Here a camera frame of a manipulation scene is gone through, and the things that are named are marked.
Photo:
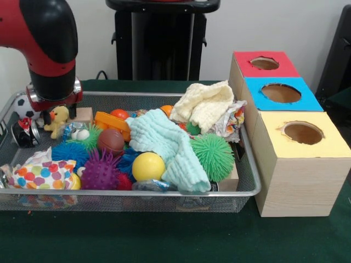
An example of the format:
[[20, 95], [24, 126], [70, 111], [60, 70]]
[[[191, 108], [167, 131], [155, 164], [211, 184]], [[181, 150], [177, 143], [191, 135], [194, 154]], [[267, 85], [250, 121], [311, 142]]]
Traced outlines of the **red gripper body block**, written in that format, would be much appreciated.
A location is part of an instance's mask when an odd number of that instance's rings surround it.
[[31, 107], [36, 112], [39, 112], [39, 111], [48, 110], [48, 109], [50, 109], [52, 107], [56, 107], [56, 106], [73, 105], [73, 104], [80, 102], [83, 98], [83, 88], [82, 88], [81, 81], [78, 78], [75, 78], [73, 91], [68, 97], [66, 97], [62, 100], [50, 101], [50, 100], [40, 98], [36, 94], [32, 83], [30, 83], [26, 87], [26, 95], [27, 95], [28, 100], [31, 104]]

